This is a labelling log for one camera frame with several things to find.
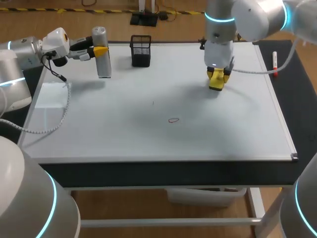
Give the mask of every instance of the whiteboard marker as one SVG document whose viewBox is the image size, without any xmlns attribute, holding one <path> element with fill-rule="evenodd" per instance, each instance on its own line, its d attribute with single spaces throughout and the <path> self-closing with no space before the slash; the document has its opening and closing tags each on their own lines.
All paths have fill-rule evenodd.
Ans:
<svg viewBox="0 0 317 238">
<path fill-rule="evenodd" d="M 277 69 L 277 52 L 274 51 L 273 52 L 273 70 L 276 70 Z M 278 72 L 275 72 L 273 74 L 274 77 L 277 77 L 278 76 Z"/>
</svg>

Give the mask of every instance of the white table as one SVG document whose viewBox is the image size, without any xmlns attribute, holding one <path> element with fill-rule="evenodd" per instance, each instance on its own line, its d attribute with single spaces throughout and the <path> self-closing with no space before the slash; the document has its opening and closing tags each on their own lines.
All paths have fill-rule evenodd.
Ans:
<svg viewBox="0 0 317 238">
<path fill-rule="evenodd" d="M 265 70 L 257 46 L 238 43 L 234 53 L 237 68 Z M 72 85 L 68 115 L 50 135 L 22 134 L 23 150 L 41 164 L 290 161 L 296 153 L 266 75 L 233 72 L 216 92 L 198 44 L 152 45 L 149 68 L 133 68 L 130 55 L 128 45 L 110 46 L 111 79 L 98 79 L 94 60 L 54 68 Z M 25 124 L 33 130 L 58 124 L 67 98 L 49 72 L 41 80 Z"/>
</svg>

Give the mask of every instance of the mesh pen cup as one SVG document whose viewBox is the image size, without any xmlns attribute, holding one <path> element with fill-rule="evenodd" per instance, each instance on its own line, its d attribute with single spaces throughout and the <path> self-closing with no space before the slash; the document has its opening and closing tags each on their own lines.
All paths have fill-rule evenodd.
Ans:
<svg viewBox="0 0 317 238">
<path fill-rule="evenodd" d="M 151 36 L 131 36 L 132 66 L 149 67 L 151 61 Z"/>
</svg>

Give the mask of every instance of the black mat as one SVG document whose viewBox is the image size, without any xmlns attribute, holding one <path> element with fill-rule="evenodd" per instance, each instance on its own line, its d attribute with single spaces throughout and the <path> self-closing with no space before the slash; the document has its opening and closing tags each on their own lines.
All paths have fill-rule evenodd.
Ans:
<svg viewBox="0 0 317 238">
<path fill-rule="evenodd" d="M 258 44 L 268 69 L 272 68 L 273 51 L 278 52 L 278 63 L 282 65 L 291 48 L 290 41 Z M 32 92 L 40 72 L 35 69 L 25 73 Z M 42 167 L 63 187 L 293 184 L 317 152 L 317 96 L 297 55 L 272 84 L 298 152 L 297 162 L 84 163 Z M 4 118 L 21 125 L 26 111 L 12 112 Z M 0 135 L 17 142 L 19 133 L 0 124 Z"/>
</svg>

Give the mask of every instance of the black cable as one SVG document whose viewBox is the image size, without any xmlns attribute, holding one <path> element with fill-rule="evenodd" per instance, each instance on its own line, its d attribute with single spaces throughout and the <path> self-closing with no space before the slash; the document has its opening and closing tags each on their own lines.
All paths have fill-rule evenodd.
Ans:
<svg viewBox="0 0 317 238">
<path fill-rule="evenodd" d="M 160 20 L 162 20 L 162 21 L 168 21 L 168 22 L 175 21 L 175 19 L 177 18 L 177 10 L 176 10 L 175 8 L 171 7 L 171 6 L 166 6 L 166 5 L 164 4 L 164 0 L 162 0 L 161 5 L 162 5 L 163 7 L 165 7 L 165 8 L 172 9 L 173 11 L 175 11 L 175 17 L 174 17 L 174 19 L 172 19 L 172 20 L 168 20 L 167 12 L 166 12 L 166 11 L 161 11 L 161 12 L 158 13 Z"/>
<path fill-rule="evenodd" d="M 95 0 L 92 4 L 84 4 L 84 0 L 81 0 L 81 5 L 82 6 L 93 6 L 97 3 L 97 0 Z"/>
<path fill-rule="evenodd" d="M 67 79 L 66 79 L 63 75 L 58 74 L 58 73 L 56 73 L 54 70 L 52 70 L 52 66 L 51 66 L 52 56 L 54 56 L 53 53 L 45 53 L 44 55 L 42 55 L 42 57 L 41 57 L 41 64 L 42 64 L 45 68 L 47 68 L 47 69 L 52 73 L 52 75 L 54 75 L 55 77 L 61 79 L 63 82 L 66 82 Z M 44 61 L 43 61 L 44 57 L 46 57 L 46 59 L 49 61 L 49 67 L 47 67 L 47 66 L 45 65 L 45 63 L 44 63 Z"/>
</svg>

